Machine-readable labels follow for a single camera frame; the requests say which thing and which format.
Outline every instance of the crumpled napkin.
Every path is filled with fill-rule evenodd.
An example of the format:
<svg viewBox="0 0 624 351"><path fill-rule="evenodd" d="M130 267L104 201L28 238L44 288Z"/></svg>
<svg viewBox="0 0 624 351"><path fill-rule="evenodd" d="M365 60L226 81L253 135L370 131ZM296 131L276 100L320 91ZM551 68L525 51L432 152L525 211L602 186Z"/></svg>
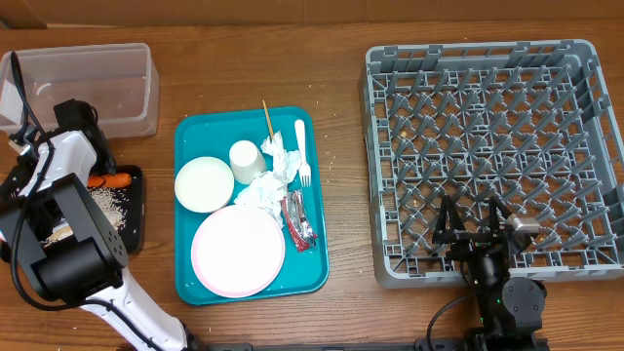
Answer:
<svg viewBox="0 0 624 351"><path fill-rule="evenodd" d="M280 202L286 197L289 183L294 180L301 166L301 156L298 150L286 152L280 132L273 136L273 140L268 137L260 149L263 153L273 156L273 171L257 176L238 194L234 204L256 206L265 210L277 221L280 228L283 228Z"/></svg>

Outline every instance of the small white bowl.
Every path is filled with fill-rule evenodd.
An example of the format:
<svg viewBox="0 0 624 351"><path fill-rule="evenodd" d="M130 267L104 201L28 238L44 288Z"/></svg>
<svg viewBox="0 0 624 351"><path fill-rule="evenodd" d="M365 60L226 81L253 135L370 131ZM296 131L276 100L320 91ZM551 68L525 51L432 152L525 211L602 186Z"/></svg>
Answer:
<svg viewBox="0 0 624 351"><path fill-rule="evenodd" d="M175 196L189 211L209 214L227 205L234 191L234 175L215 157L199 157L175 177Z"/></svg>

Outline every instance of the gray dish rack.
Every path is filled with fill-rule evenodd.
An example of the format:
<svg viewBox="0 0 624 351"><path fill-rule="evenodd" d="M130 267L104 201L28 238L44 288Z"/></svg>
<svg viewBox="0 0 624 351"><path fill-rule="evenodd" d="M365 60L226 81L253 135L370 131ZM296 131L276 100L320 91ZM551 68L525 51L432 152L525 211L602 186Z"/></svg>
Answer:
<svg viewBox="0 0 624 351"><path fill-rule="evenodd" d="M624 146L591 43L374 47L360 89L379 284L462 284L431 242L443 194L469 230L488 228L493 194L537 218L512 276L624 275Z"/></svg>

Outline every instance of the white plastic fork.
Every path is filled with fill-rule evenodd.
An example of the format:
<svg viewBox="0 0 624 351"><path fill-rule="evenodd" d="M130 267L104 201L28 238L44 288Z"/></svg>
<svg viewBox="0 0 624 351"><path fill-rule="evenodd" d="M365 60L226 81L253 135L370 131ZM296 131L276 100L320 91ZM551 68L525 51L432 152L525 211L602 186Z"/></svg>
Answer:
<svg viewBox="0 0 624 351"><path fill-rule="evenodd" d="M306 161L305 154L305 125L302 120L294 121L294 133L296 134L296 143L299 146L299 153L301 154L301 167L299 167L299 180L301 180L301 186L310 186L310 177L312 171L310 165Z"/></svg>

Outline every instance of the paper cup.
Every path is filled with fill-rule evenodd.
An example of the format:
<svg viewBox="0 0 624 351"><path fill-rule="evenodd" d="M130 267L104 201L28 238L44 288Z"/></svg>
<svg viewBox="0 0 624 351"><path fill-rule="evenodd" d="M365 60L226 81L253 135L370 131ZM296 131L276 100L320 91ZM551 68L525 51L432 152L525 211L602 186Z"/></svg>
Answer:
<svg viewBox="0 0 624 351"><path fill-rule="evenodd" d="M266 163L260 150L251 141L241 140L230 148L230 168L238 182L249 185L266 171Z"/></svg>

